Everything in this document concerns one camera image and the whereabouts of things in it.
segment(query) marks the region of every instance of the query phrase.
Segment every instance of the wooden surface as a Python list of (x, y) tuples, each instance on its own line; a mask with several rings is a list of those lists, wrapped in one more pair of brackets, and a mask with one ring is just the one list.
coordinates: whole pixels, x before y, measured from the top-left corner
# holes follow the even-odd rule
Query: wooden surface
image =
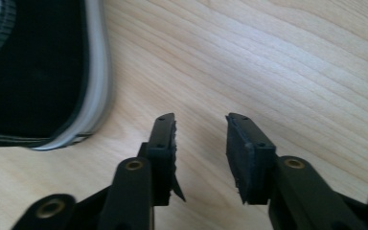
[(0, 149), (0, 229), (54, 193), (82, 200), (174, 112), (188, 199), (156, 208), (157, 230), (272, 229), (242, 205), (226, 121), (252, 118), (279, 155), (309, 160), (338, 192), (368, 197), (368, 1), (106, 0), (115, 98), (89, 140), (49, 152)]

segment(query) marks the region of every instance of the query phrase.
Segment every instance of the sneaker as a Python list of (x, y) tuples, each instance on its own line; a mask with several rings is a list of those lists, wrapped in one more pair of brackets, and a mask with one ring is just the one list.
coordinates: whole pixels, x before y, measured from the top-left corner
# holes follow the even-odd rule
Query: sneaker
[(53, 150), (95, 132), (112, 76), (100, 0), (0, 0), (0, 147)]

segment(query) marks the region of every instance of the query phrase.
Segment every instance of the light wood tabletop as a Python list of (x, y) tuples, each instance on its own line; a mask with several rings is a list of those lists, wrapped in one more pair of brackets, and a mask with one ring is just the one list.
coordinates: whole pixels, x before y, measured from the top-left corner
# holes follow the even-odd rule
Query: light wood tabletop
[(85, 199), (177, 121), (187, 197), (155, 209), (155, 229), (272, 229), (243, 205), (226, 159), (225, 115), (250, 117), (279, 155), (311, 162), (336, 191), (368, 199), (368, 1), (105, 0), (114, 101), (103, 127), (66, 149), (0, 148), (0, 229), (38, 199)]

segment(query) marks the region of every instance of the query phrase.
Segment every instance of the black fabric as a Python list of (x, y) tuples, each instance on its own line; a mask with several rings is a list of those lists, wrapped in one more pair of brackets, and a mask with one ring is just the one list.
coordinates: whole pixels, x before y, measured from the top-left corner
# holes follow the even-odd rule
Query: black fabric
[(83, 3), (15, 4), (15, 25), (0, 51), (0, 134), (53, 137), (77, 115), (86, 88)]

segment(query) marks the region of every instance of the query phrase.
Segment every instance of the wooden table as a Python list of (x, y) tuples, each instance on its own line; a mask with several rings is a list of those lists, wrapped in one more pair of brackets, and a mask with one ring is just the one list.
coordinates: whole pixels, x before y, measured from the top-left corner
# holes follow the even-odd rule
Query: wooden table
[(104, 1), (113, 109), (76, 146), (0, 149), (0, 229), (36, 200), (82, 200), (174, 112), (187, 203), (156, 208), (156, 229), (272, 229), (242, 205), (225, 156), (225, 115), (252, 118), (279, 155), (310, 161), (338, 192), (368, 198), (368, 1)]

